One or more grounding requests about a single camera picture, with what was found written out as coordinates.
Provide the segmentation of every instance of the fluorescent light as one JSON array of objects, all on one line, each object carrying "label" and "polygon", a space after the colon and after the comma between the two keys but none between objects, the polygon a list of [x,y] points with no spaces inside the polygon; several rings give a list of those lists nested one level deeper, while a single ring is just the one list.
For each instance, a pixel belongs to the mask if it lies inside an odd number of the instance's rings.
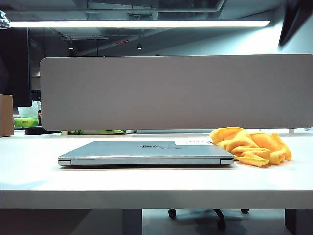
[{"label": "fluorescent light", "polygon": [[265,27],[269,21],[11,21],[11,27]]}]

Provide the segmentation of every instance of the chair wheel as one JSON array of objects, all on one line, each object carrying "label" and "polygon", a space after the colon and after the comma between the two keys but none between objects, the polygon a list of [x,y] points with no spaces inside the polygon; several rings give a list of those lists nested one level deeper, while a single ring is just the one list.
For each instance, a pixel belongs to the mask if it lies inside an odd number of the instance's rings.
[{"label": "chair wheel", "polygon": [[168,210],[168,216],[171,218],[171,219],[174,219],[176,217],[176,210],[175,209],[169,209]]},{"label": "chair wheel", "polygon": [[243,214],[248,214],[249,209],[240,209]]},{"label": "chair wheel", "polygon": [[224,220],[219,220],[217,221],[217,227],[219,228],[219,230],[225,230],[226,228],[226,223]]}]

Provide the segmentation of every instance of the sticker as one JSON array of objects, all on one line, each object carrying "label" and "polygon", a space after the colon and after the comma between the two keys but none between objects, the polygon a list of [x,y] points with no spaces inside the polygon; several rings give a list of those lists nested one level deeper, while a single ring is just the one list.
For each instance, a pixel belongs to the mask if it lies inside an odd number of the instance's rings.
[{"label": "sticker", "polygon": [[176,145],[213,145],[208,140],[179,140],[175,141]]}]

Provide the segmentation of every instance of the white desk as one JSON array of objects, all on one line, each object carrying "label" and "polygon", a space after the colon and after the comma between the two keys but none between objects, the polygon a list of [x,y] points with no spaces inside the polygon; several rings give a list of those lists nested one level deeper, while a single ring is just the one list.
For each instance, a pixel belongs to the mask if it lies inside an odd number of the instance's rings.
[{"label": "white desk", "polygon": [[292,161],[193,169],[68,169],[57,157],[95,140],[206,138],[207,134],[0,138],[0,208],[313,208],[313,135],[284,134]]}]

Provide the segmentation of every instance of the laptop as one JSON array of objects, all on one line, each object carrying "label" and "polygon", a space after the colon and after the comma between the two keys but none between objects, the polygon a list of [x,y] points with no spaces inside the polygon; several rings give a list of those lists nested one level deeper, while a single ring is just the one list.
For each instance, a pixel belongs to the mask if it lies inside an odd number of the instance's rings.
[{"label": "laptop", "polygon": [[209,141],[94,141],[59,157],[61,166],[230,165],[233,155]]}]

